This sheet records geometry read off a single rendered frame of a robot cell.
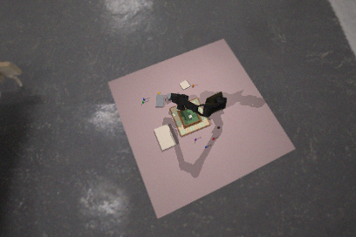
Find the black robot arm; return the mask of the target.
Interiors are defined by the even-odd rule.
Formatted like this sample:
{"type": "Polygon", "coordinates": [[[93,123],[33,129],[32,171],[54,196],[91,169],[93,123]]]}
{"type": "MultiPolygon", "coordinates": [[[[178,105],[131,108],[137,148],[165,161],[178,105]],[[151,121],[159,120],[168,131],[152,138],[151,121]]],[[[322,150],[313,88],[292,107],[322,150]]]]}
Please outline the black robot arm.
{"type": "Polygon", "coordinates": [[[209,117],[211,116],[212,112],[218,110],[218,109],[225,109],[226,108],[226,104],[227,104],[227,98],[222,98],[222,96],[218,96],[215,99],[216,104],[213,105],[195,105],[193,103],[191,103],[190,101],[188,101],[188,96],[185,94],[176,94],[176,93],[171,93],[171,97],[170,100],[176,100],[177,105],[177,109],[178,110],[185,110],[185,106],[192,110],[193,112],[198,113],[200,116],[203,117],[209,117]],[[198,112],[198,107],[203,106],[203,112],[202,114],[200,112],[198,112]]]}

